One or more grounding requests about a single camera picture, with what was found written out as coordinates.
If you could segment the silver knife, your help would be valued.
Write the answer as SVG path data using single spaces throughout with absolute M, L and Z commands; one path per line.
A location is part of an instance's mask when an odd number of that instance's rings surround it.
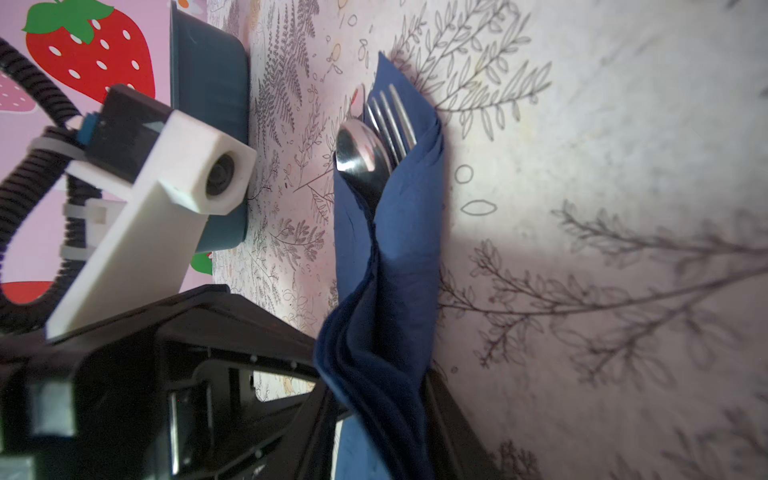
M 356 86 L 348 109 L 348 117 L 363 121 L 366 108 L 366 87 L 364 84 Z

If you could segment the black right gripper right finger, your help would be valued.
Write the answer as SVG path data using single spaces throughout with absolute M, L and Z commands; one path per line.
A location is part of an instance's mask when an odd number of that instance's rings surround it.
M 501 479 L 442 377 L 429 370 L 422 384 L 428 448 L 436 479 Z

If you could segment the silver spoon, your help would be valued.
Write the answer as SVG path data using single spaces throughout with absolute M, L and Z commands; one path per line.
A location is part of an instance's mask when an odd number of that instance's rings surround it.
M 351 118 L 340 125 L 336 147 L 336 169 L 374 213 L 392 174 L 383 143 L 364 122 Z

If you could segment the silver fork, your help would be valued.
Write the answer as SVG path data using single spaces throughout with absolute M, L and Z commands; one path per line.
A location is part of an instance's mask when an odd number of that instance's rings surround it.
M 377 136 L 384 142 L 392 168 L 398 166 L 417 145 L 414 127 L 393 84 L 365 103 L 366 113 Z

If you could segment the blue paper napkin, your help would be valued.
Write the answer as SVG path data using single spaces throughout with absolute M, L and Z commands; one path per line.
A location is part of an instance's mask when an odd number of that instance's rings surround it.
M 340 479 L 433 477 L 421 385 L 438 319 L 444 137 L 433 106 L 381 58 L 373 92 L 390 91 L 404 104 L 416 145 L 377 208 L 334 179 L 339 303 L 316 339 L 314 362 L 351 413 L 340 438 Z

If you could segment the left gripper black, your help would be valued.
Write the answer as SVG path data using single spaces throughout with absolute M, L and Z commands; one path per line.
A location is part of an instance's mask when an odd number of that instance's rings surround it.
M 1 339 L 5 479 L 253 479 L 262 402 L 305 395 L 313 339 L 226 287 L 50 341 Z

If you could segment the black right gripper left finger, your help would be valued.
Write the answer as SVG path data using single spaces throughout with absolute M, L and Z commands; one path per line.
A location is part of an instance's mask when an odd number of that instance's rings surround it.
M 338 406 L 324 381 L 305 395 L 262 402 L 253 479 L 330 479 Z

